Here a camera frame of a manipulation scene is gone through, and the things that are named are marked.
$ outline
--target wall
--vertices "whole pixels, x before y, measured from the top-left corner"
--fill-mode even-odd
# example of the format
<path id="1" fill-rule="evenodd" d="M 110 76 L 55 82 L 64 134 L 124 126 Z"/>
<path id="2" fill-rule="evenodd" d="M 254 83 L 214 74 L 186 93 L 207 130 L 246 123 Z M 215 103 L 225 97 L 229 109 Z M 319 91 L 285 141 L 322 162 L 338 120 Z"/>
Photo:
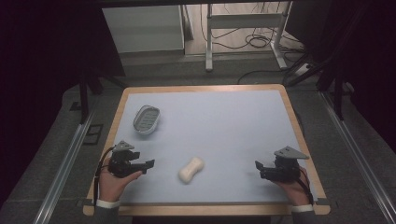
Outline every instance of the wall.
<path id="1" fill-rule="evenodd" d="M 179 6 L 103 8 L 118 53 L 184 49 Z"/>

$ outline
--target white panel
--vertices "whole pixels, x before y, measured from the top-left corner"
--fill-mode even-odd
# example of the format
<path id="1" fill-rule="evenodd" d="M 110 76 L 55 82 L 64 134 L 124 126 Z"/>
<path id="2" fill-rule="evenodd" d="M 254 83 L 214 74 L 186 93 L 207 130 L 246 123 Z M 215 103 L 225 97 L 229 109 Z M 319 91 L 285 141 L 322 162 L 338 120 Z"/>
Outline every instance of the white panel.
<path id="1" fill-rule="evenodd" d="M 118 53 L 184 49 L 179 6 L 103 8 Z"/>
<path id="2" fill-rule="evenodd" d="M 161 110 L 151 135 L 133 128 L 143 105 Z M 133 163 L 156 160 L 127 186 L 123 203 L 286 202 L 280 187 L 260 178 L 254 161 L 274 166 L 274 151 L 299 149 L 278 91 L 131 94 L 115 143 L 120 140 L 140 152 Z M 177 174 L 192 157 L 204 160 L 205 167 L 186 185 Z"/>

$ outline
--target white desk leg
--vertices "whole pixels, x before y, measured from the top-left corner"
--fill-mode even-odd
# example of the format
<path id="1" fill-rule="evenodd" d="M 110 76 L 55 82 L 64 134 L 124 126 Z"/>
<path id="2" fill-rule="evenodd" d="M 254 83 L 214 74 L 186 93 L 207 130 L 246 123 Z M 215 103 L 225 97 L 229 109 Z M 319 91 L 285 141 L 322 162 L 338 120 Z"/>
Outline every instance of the white desk leg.
<path id="1" fill-rule="evenodd" d="M 275 54 L 275 57 L 276 57 L 277 63 L 279 64 L 280 69 L 288 68 L 286 66 L 285 60 L 283 59 L 282 54 L 280 53 L 279 42 L 280 42 L 280 38 L 282 37 L 283 30 L 285 29 L 286 20 L 289 16 L 290 4 L 291 4 L 291 2 L 288 2 L 288 4 L 285 7 L 285 10 L 283 10 L 282 19 L 281 19 L 279 26 L 277 28 L 277 31 L 276 31 L 275 40 L 271 41 L 271 48 Z"/>
<path id="2" fill-rule="evenodd" d="M 212 5 L 207 4 L 207 41 L 206 41 L 206 71 L 211 72 L 213 70 L 213 55 L 212 55 Z"/>

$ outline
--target gray sleeve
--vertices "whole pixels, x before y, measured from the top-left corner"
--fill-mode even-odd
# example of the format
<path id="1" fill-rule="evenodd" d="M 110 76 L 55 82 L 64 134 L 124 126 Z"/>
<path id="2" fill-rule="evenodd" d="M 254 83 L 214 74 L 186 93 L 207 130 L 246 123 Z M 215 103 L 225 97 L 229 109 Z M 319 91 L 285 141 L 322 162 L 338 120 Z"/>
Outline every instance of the gray sleeve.
<path id="1" fill-rule="evenodd" d="M 293 224 L 319 224 L 321 223 L 314 211 L 291 213 Z"/>
<path id="2" fill-rule="evenodd" d="M 95 207 L 93 213 L 93 224 L 118 224 L 119 223 L 119 207 L 103 208 Z"/>

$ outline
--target sleeve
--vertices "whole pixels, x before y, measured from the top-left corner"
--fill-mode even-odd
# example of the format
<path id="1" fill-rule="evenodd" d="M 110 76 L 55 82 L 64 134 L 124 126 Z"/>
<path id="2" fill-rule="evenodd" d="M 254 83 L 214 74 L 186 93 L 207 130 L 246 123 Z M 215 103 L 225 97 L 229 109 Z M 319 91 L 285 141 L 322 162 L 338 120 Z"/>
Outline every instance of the sleeve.
<path id="1" fill-rule="evenodd" d="M 118 224 L 120 203 L 98 200 L 93 213 L 93 224 Z"/>
<path id="2" fill-rule="evenodd" d="M 320 221 L 314 212 L 311 204 L 303 206 L 293 206 L 291 208 L 293 224 L 319 224 Z"/>

